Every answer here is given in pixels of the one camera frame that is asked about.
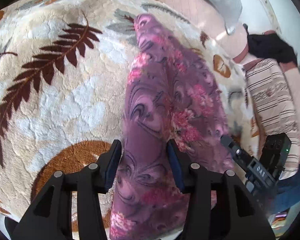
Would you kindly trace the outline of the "purple pink floral garment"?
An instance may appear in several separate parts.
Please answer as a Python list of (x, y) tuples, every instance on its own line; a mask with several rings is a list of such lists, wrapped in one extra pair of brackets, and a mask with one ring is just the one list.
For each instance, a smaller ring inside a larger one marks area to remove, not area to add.
[(220, 138), (228, 122), (206, 62), (153, 15), (134, 22), (140, 52), (127, 79), (124, 152), (110, 218), (111, 239), (158, 239), (183, 226), (189, 196), (177, 188), (166, 144), (210, 171), (232, 168)]

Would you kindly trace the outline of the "striped beige pillow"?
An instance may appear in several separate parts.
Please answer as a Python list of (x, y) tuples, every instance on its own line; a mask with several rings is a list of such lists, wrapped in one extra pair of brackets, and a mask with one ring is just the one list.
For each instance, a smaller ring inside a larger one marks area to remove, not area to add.
[(293, 99), (284, 74), (274, 59), (264, 59), (246, 72), (249, 92), (266, 135), (285, 133), (291, 141), (285, 171), (280, 179), (299, 169), (300, 133)]

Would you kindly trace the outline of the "black cloth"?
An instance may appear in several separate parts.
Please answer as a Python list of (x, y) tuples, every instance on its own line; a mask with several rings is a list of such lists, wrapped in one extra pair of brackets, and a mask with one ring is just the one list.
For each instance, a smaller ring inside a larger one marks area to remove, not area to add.
[(282, 40), (276, 32), (270, 34), (249, 34), (248, 25), (243, 24), (247, 32), (248, 52), (255, 57), (275, 59), (278, 63), (297, 63), (292, 46)]

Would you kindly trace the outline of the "cream leaf-pattern fleece blanket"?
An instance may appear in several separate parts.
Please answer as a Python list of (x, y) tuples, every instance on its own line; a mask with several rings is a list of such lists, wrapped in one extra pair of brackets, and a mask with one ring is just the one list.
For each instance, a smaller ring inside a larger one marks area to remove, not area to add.
[[(20, 220), (56, 171), (80, 171), (115, 139), (124, 152), (127, 79), (140, 52), (134, 22), (148, 14), (140, 2), (19, 0), (0, 10), (0, 214)], [(222, 90), (200, 29), (153, 16), (206, 62), (226, 114), (234, 93)], [(99, 196), (107, 239), (115, 186), (116, 176)]]

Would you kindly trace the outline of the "pink quilted bedsheet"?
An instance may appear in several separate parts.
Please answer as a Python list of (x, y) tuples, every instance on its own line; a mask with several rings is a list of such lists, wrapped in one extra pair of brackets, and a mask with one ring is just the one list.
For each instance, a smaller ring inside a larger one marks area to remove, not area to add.
[[(260, 116), (253, 109), (246, 72), (264, 59), (248, 52), (243, 24), (246, 23), (249, 31), (257, 35), (278, 34), (278, 31), (266, 20), (258, 0), (246, 1), (251, 10), (244, 12), (243, 20), (238, 22), (232, 35), (226, 33), (224, 20), (207, 0), (141, 0), (140, 6), (148, 14), (200, 29), (202, 46), (211, 55), (212, 71), (219, 78), (222, 90), (234, 93), (225, 106), (231, 132), (245, 149), (258, 154), (260, 141), (266, 134), (260, 124)], [(278, 64), (290, 89), (300, 133), (300, 70), (293, 62)]]

